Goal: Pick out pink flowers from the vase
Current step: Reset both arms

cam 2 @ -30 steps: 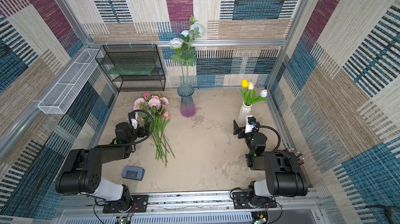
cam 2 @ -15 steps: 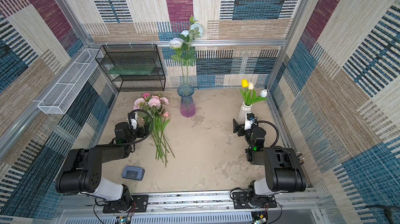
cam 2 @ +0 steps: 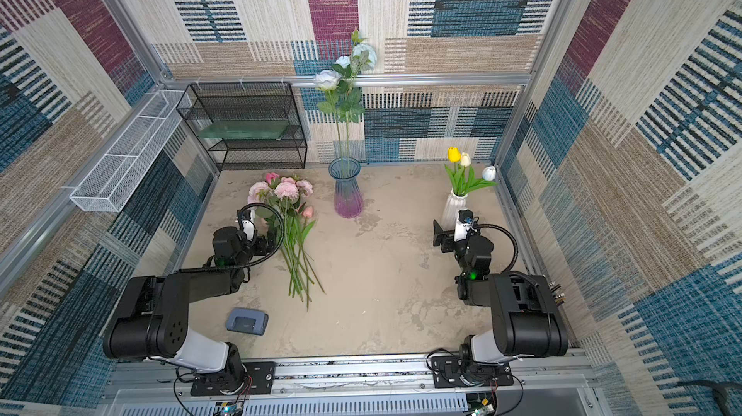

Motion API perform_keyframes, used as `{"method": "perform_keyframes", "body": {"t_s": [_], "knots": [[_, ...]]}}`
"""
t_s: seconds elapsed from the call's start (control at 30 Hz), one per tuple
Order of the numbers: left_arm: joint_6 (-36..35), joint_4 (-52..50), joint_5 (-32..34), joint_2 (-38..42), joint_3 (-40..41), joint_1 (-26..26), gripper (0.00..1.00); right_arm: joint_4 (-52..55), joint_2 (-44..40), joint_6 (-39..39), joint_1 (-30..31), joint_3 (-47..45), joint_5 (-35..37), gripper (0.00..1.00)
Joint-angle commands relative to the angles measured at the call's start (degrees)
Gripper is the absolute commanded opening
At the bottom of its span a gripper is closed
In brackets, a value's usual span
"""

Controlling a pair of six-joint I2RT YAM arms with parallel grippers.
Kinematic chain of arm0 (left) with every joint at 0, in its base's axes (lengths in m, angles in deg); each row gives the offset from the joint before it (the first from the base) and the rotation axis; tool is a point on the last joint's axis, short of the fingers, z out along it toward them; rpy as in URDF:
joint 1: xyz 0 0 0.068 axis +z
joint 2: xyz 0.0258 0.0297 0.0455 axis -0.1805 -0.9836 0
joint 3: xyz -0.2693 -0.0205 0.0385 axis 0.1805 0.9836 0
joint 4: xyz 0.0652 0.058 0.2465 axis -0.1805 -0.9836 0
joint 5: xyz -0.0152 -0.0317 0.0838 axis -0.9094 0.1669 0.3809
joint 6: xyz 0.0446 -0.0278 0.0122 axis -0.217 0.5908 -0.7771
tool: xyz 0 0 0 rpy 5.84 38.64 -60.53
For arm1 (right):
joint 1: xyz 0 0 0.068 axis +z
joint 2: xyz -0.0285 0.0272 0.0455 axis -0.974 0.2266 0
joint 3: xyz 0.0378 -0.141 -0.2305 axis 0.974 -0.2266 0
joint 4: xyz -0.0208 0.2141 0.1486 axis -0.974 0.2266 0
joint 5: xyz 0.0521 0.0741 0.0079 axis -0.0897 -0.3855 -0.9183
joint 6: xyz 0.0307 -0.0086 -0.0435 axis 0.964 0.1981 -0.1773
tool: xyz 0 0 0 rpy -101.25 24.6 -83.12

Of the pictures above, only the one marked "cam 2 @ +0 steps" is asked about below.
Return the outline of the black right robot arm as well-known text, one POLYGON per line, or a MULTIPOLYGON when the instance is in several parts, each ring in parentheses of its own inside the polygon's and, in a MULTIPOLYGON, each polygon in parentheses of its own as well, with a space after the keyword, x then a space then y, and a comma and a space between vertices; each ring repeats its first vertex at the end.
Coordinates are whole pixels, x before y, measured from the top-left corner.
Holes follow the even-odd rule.
POLYGON ((569 340, 555 288, 544 276, 515 269, 519 247, 509 230, 478 222, 466 210, 453 230, 433 222, 433 245, 452 253, 461 268, 455 278, 459 299, 489 309, 492 324, 487 332, 467 336, 458 352, 429 352, 425 362, 437 388, 512 386, 511 362, 566 354, 569 340), (512 243, 512 258, 500 272, 491 270, 495 245, 483 230, 500 232, 512 243))

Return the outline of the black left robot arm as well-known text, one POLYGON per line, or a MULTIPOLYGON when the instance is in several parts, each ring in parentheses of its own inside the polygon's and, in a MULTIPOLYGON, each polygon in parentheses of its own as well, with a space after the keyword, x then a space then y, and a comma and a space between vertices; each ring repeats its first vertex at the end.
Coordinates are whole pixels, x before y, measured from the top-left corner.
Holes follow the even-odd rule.
POLYGON ((214 255, 204 265, 129 280, 104 331, 106 357, 189 370, 193 397, 270 394, 274 363, 245 363, 235 344, 189 325, 191 304, 238 292, 249 282, 251 268, 273 257, 286 239, 284 218, 266 203, 244 206, 236 222, 214 233, 214 255))

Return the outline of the magenta rose stem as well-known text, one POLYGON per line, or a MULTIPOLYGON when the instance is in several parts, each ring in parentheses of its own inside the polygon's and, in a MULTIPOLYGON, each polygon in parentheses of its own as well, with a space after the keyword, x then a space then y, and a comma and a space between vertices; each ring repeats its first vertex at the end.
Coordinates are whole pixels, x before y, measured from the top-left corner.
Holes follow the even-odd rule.
POLYGON ((281 213, 285 225, 281 253, 290 274, 289 294, 292 297, 302 298, 305 288, 300 273, 299 256, 296 252, 298 243, 297 204, 301 198, 300 190, 293 177, 282 177, 275 172, 269 172, 266 180, 271 191, 266 193, 265 201, 281 213))

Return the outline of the pale pink peony spray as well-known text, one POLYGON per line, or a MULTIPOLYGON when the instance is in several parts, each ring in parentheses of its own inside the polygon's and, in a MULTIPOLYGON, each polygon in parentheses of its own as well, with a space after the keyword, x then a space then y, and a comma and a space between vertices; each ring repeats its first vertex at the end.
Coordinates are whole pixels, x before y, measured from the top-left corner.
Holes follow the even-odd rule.
POLYGON ((325 292, 314 259, 306 250, 306 240, 316 224, 314 207, 307 202, 313 193, 307 179, 270 172, 250 187, 247 201, 264 219, 269 233, 280 240, 279 251, 290 276, 288 295, 299 298, 307 309, 313 286, 325 292))

